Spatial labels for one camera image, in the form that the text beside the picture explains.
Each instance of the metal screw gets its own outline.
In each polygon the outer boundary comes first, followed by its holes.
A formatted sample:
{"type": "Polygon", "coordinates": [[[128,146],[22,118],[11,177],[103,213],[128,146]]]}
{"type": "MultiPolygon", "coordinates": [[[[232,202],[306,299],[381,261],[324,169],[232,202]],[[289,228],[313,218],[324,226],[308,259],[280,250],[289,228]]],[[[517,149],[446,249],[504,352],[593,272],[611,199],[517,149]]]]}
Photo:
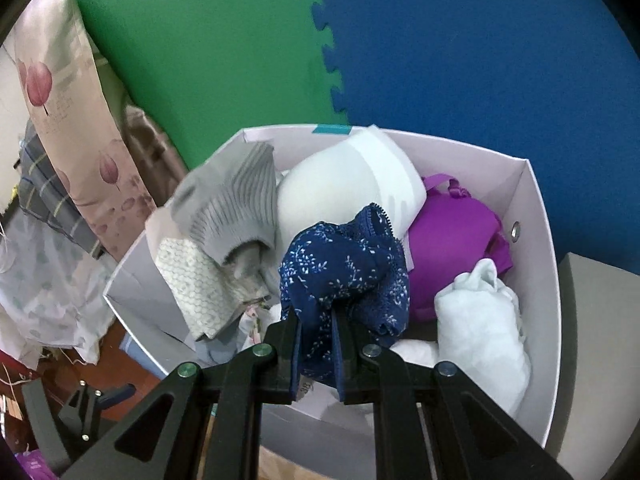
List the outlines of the metal screw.
{"type": "Polygon", "coordinates": [[[273,347],[268,343],[260,343],[254,345],[254,355],[258,357],[265,357],[273,351],[273,347]]]}
{"type": "Polygon", "coordinates": [[[438,363],[438,373],[445,377],[453,377],[458,371],[458,367],[451,361],[443,361],[438,363]]]}
{"type": "Polygon", "coordinates": [[[515,222],[511,228],[511,241],[516,243],[520,238],[520,222],[515,222]]]}
{"type": "Polygon", "coordinates": [[[178,366],[178,375],[180,377],[191,377],[198,371],[198,365],[196,363],[182,363],[178,366]]]}
{"type": "Polygon", "coordinates": [[[362,353],[366,355],[366,357],[378,357],[380,354],[382,354],[382,348],[380,348],[380,346],[378,345],[365,345],[362,348],[362,353]]]}

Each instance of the storage box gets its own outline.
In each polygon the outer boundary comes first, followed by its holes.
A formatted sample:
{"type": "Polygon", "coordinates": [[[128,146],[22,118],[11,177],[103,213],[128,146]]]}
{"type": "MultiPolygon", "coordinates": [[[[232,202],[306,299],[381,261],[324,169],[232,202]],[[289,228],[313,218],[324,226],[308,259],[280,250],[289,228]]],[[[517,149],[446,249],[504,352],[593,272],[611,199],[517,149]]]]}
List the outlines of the storage box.
{"type": "MultiPolygon", "coordinates": [[[[278,170],[290,170],[305,157],[344,139],[358,127],[295,124],[246,128],[232,142],[270,142],[278,170]]],[[[532,375],[516,421],[542,446],[554,413],[560,364],[561,316],[558,272],[545,207],[528,160],[455,140],[385,130],[421,176],[448,173],[493,209],[511,240],[513,269],[505,282],[520,298],[532,375]]],[[[121,261],[105,297],[136,342],[169,373],[183,361],[197,361],[166,283],[142,234],[121,261]]],[[[262,444],[283,457],[332,478],[375,477],[373,433],[365,413],[343,406],[332,388],[316,383],[292,406],[263,409],[262,444]]]]}

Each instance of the gray plaid cloth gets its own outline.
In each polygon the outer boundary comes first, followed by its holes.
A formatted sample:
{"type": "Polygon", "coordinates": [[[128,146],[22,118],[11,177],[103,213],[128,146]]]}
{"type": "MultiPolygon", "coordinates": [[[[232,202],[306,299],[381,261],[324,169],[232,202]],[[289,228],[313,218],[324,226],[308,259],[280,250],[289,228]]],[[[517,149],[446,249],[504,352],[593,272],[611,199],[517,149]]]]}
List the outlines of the gray plaid cloth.
{"type": "Polygon", "coordinates": [[[27,121],[20,149],[22,177],[18,184],[20,207],[43,221],[93,258],[102,254],[102,245],[62,185],[53,169],[31,120],[27,121]]]}

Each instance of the purple fabric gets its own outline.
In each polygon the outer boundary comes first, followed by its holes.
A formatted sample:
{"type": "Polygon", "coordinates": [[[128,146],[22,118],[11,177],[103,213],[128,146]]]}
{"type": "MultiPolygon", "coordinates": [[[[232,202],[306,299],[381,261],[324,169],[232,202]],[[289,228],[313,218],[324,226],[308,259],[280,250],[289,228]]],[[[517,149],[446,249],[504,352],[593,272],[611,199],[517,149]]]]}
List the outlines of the purple fabric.
{"type": "Polygon", "coordinates": [[[17,461],[33,480],[58,480],[42,457],[39,449],[28,453],[18,453],[17,461]]]}
{"type": "Polygon", "coordinates": [[[498,274],[511,269],[509,243],[502,222],[452,176],[439,173],[422,180],[427,200],[409,227],[414,269],[409,272],[411,321],[435,319],[435,295],[482,258],[495,262],[498,274]],[[449,192],[436,187],[449,181],[449,192]]]}

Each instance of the navy blue floral fabric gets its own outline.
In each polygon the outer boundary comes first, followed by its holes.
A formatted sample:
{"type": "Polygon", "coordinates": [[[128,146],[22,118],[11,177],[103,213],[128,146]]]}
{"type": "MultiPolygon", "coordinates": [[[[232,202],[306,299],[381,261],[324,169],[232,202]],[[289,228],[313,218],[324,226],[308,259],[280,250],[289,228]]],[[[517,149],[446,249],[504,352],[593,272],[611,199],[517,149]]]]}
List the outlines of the navy blue floral fabric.
{"type": "Polygon", "coordinates": [[[382,208],[370,204],[343,225],[318,222],[294,238],[280,266],[282,319],[302,324],[300,373],[335,386],[332,308],[345,308],[384,346],[409,319],[402,245],[382,208]]]}

